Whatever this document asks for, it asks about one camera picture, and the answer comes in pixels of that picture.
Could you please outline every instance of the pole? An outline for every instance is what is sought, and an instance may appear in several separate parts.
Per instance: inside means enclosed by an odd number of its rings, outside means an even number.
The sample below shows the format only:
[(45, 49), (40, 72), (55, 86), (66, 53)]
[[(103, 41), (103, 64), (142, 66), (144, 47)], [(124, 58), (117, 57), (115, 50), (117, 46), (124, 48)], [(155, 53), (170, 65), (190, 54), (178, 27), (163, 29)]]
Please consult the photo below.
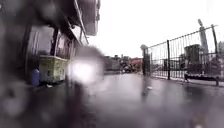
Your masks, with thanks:
[(167, 55), (168, 55), (168, 76), (167, 79), (170, 80), (170, 43), (169, 40), (167, 40)]
[(54, 29), (54, 33), (53, 33), (53, 42), (52, 42), (52, 44), (51, 44), (51, 52), (50, 52), (50, 54), (51, 54), (52, 56), (55, 55), (56, 44), (57, 44), (57, 37), (58, 37), (58, 29), (55, 28), (55, 29)]
[[(216, 38), (216, 33), (215, 33), (215, 27), (214, 27), (214, 25), (212, 24), (212, 34), (213, 34), (213, 38), (214, 38), (214, 43), (215, 43), (215, 56), (216, 56), (216, 62), (218, 62), (219, 61), (219, 56), (218, 56), (218, 46), (217, 46), (217, 38)], [(216, 63), (217, 65), (217, 70), (218, 71), (220, 71), (219, 70), (219, 63)], [(219, 76), (217, 75), (216, 76), (216, 86), (219, 86)]]

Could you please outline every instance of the wet pavement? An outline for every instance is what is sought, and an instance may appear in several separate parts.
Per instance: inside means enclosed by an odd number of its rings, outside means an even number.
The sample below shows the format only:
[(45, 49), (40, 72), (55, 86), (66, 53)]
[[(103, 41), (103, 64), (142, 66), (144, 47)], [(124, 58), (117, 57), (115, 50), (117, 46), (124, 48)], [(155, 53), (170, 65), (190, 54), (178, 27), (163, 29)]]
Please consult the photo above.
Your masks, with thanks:
[(86, 106), (97, 128), (224, 126), (224, 88), (123, 74), (108, 75), (87, 92)]

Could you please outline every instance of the road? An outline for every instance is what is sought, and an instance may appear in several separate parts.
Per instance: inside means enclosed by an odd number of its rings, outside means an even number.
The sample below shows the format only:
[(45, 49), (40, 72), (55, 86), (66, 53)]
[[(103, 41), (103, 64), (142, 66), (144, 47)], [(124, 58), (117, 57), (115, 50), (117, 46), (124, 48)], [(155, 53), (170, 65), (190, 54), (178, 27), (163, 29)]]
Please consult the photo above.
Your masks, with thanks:
[[(28, 114), (22, 118), (25, 121), (22, 127), (58, 128), (54, 127), (53, 119), (66, 110), (63, 107), (64, 87), (62, 84), (36, 93), (37, 98), (32, 100), (35, 105), (31, 106), (34, 108), (27, 110)], [(84, 87), (83, 100), (73, 98), (71, 110), (68, 110), (74, 116), (60, 118), (58, 123), (63, 125), (60, 127), (67, 128), (67, 120), (72, 128), (224, 126), (224, 88), (182, 85), (161, 79), (144, 80), (137, 74), (106, 75), (101, 83)]]
[(224, 89), (141, 75), (106, 76), (89, 93), (97, 128), (223, 128)]

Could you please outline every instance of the crate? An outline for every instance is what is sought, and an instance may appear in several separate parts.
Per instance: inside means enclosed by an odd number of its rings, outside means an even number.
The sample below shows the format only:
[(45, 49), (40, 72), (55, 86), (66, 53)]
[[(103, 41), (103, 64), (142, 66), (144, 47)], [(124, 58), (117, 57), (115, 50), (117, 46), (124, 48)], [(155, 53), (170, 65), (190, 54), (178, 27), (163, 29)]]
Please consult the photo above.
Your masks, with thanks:
[(65, 79), (68, 60), (56, 56), (40, 56), (40, 82), (55, 83)]

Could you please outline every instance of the fence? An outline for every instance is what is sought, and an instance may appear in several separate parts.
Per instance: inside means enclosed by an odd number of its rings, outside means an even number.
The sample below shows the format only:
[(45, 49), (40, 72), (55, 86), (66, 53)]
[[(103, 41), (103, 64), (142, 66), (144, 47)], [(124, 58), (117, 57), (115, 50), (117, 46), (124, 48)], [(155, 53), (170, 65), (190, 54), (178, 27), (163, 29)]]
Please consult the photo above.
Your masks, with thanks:
[(224, 43), (217, 42), (216, 26), (148, 47), (151, 76), (183, 79), (185, 74), (217, 76), (223, 80)]

